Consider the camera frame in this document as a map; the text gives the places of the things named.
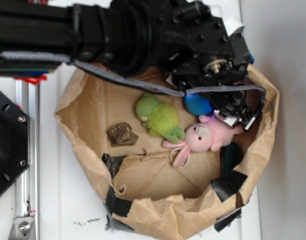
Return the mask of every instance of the metal bracket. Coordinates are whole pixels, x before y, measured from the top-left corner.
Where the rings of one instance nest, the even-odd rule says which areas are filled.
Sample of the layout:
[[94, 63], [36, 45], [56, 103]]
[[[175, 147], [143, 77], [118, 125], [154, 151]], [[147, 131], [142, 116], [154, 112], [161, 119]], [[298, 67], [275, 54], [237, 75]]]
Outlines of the metal bracket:
[[30, 232], [34, 232], [33, 216], [16, 217], [9, 234], [8, 240], [29, 240]]
[[29, 117], [0, 91], [0, 196], [28, 168]]

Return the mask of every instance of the brown paper bag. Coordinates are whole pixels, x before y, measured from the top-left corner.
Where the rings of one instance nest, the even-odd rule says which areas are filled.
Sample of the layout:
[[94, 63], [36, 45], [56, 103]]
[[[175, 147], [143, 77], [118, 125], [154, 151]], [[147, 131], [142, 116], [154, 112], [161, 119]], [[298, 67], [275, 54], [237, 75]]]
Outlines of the brown paper bag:
[[[157, 239], [182, 240], [216, 223], [216, 220], [245, 205], [272, 152], [278, 118], [279, 93], [253, 66], [250, 79], [267, 89], [262, 119], [249, 132], [234, 138], [245, 152], [235, 171], [248, 176], [237, 194], [221, 202], [210, 182], [220, 176], [218, 152], [192, 153], [184, 168], [173, 168], [169, 149], [161, 146], [162, 138], [148, 134], [136, 117], [135, 105], [143, 92], [102, 81], [81, 70], [72, 76], [55, 113], [58, 124], [72, 142], [86, 176], [96, 193], [106, 202], [114, 188], [116, 196], [133, 201], [127, 216], [113, 217], [136, 233]], [[150, 68], [137, 79], [167, 86], [165, 76]], [[197, 122], [178, 97], [158, 96], [174, 105], [186, 129]], [[127, 122], [139, 136], [134, 146], [111, 147], [106, 131]], [[127, 156], [112, 180], [105, 163], [110, 156]]]

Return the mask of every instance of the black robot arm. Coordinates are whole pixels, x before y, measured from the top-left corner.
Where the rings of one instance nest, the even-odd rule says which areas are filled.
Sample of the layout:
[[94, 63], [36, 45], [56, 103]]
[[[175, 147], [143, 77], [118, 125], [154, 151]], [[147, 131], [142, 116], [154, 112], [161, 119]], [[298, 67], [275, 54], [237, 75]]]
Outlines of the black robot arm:
[[[0, 0], [0, 75], [34, 76], [60, 64], [8, 59], [8, 51], [64, 54], [71, 62], [102, 63], [124, 77], [156, 66], [181, 79], [178, 90], [182, 82], [191, 89], [244, 82], [251, 59], [240, 33], [228, 36], [209, 6], [185, 0], [113, 0], [106, 9]], [[246, 130], [261, 111], [252, 113], [240, 91], [204, 96], [223, 119], [234, 118], [233, 124], [242, 123]]]

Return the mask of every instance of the green plush dinosaur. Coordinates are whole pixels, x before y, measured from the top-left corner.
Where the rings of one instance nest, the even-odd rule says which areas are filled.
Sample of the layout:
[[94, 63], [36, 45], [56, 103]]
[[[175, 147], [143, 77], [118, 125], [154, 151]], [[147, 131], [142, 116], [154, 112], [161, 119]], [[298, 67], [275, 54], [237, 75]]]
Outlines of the green plush dinosaur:
[[136, 115], [152, 136], [163, 136], [174, 144], [185, 137], [184, 130], [179, 127], [180, 119], [176, 108], [160, 102], [153, 94], [145, 93], [137, 102]]

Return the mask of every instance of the plush toy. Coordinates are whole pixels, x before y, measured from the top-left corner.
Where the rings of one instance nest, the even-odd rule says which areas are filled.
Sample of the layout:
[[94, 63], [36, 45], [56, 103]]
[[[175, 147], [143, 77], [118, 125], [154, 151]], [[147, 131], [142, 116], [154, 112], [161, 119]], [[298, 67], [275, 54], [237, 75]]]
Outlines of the plush toy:
[[185, 137], [184, 130], [179, 127], [180, 118], [176, 108], [160, 102], [153, 94], [145, 93], [137, 102], [136, 115], [152, 136], [163, 136], [174, 144]]
[[216, 152], [221, 147], [229, 145], [234, 135], [243, 132], [243, 127], [241, 125], [230, 128], [217, 120], [215, 116], [210, 117], [201, 115], [199, 116], [199, 120], [201, 123], [191, 125], [186, 129], [184, 140], [178, 144], [173, 144], [167, 140], [163, 141], [163, 147], [174, 148], [170, 153], [170, 157], [174, 151], [180, 150], [173, 161], [174, 167], [180, 167], [185, 161], [187, 164], [190, 151], [196, 153], [207, 150]]
[[184, 104], [187, 111], [195, 116], [208, 115], [214, 110], [209, 100], [199, 95], [199, 93], [189, 94], [184, 97]]

